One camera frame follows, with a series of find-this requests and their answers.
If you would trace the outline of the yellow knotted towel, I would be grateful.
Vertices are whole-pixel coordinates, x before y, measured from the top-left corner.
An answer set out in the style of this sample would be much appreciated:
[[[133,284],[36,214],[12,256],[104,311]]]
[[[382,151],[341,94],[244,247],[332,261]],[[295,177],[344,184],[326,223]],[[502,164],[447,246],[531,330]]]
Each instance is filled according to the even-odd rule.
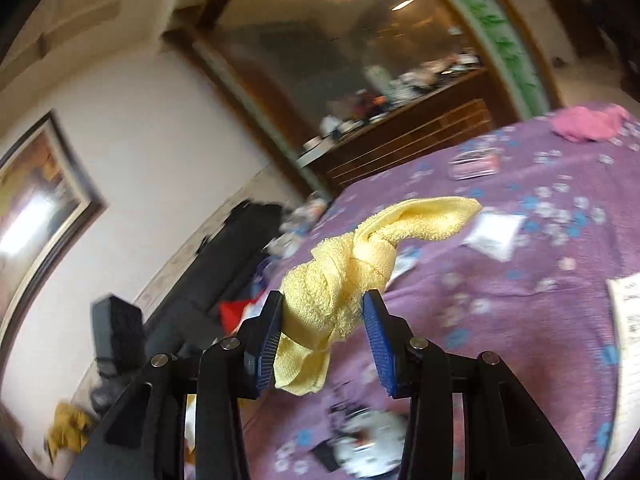
[[[480,211],[474,198],[413,198],[364,220],[355,231],[326,238],[311,259],[282,278],[282,333],[274,385],[304,396],[320,391],[331,347],[361,324],[361,296],[390,281],[404,240],[439,242],[459,233]]]

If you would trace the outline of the black leather sofa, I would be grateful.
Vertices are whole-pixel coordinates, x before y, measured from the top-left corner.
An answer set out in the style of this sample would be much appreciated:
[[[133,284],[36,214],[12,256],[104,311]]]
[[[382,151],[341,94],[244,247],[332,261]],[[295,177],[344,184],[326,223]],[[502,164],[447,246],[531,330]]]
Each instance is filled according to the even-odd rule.
[[[190,354],[224,336],[219,304],[247,290],[265,247],[279,234],[283,206],[244,200],[222,229],[206,238],[195,259],[144,323],[144,351]]]

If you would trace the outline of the red gift bag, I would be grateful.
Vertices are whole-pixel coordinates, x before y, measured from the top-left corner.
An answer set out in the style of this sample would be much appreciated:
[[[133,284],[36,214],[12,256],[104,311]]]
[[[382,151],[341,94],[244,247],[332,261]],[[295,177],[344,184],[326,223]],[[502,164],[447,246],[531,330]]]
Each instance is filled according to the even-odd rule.
[[[248,318],[256,318],[262,312],[265,296],[253,300],[226,300],[219,304],[219,314],[222,329],[226,335],[238,331],[242,323]]]

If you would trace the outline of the black electric motor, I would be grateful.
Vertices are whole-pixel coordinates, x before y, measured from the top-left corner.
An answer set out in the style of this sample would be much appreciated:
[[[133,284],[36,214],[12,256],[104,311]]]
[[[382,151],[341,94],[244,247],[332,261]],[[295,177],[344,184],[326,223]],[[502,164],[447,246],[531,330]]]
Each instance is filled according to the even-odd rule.
[[[331,437],[310,452],[327,472],[352,479],[393,479],[404,454],[408,417],[358,408],[331,420]]]

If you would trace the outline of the framed painting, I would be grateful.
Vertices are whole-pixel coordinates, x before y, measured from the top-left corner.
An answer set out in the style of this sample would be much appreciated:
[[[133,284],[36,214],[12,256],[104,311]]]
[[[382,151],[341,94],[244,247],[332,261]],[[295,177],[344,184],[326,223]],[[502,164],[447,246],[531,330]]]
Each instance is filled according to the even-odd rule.
[[[1,357],[104,198],[49,110],[1,157]]]

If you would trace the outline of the purple floral tablecloth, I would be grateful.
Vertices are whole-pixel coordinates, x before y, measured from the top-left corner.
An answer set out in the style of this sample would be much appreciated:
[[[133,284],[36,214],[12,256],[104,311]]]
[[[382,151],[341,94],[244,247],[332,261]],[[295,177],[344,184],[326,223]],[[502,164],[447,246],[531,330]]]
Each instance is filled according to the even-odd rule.
[[[511,258],[465,244],[407,240],[412,268],[385,289],[388,310],[444,350],[498,353],[535,399],[588,479],[603,466],[614,422],[618,350],[606,283],[639,269],[639,123],[615,138],[573,143],[551,116],[465,143],[500,157],[496,174],[450,176],[448,148],[360,181],[337,197],[270,287],[314,246],[407,198],[465,196],[494,214],[519,214]]]

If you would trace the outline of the white notepad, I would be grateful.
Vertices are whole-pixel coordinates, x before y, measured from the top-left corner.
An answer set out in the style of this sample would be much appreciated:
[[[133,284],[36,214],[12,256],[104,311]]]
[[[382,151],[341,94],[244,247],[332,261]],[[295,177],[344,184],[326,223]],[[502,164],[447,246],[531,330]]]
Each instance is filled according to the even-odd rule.
[[[604,474],[622,460],[639,429],[639,274],[608,280],[617,340],[615,417]]]

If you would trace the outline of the pink packet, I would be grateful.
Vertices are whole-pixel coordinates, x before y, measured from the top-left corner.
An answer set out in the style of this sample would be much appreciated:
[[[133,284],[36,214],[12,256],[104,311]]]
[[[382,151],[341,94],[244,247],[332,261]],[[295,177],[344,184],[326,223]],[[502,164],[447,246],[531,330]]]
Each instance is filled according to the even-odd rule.
[[[500,153],[495,148],[460,153],[450,159],[448,166],[449,177],[455,181],[492,176],[499,172]]]

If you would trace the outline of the pink towel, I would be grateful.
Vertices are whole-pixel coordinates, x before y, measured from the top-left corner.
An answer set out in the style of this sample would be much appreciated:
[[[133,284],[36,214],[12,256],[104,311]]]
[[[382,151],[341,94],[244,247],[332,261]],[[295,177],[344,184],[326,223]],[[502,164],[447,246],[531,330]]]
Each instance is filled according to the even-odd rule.
[[[552,131],[573,143],[604,142],[613,139],[630,118],[628,110],[617,104],[606,104],[597,110],[574,106],[560,110],[550,119]]]

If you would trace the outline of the wooden brick counter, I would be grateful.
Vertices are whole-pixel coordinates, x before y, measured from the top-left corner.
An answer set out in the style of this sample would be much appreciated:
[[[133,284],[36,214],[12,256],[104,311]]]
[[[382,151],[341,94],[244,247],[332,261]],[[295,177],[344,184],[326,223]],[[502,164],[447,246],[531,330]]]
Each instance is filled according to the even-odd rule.
[[[474,70],[346,134],[306,168],[332,193],[382,171],[509,125],[510,103],[488,70]]]

